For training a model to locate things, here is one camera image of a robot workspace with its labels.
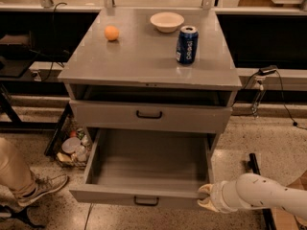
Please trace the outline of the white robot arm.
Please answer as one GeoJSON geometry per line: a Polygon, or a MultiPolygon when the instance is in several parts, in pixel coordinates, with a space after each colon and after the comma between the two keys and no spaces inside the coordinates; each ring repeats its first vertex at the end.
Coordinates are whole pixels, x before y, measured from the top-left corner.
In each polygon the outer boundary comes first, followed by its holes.
{"type": "Polygon", "coordinates": [[[278,208],[307,219],[307,192],[282,186],[275,180],[256,173],[244,173],[232,181],[205,184],[199,193],[207,194],[198,204],[217,213],[238,210],[278,208]]]}

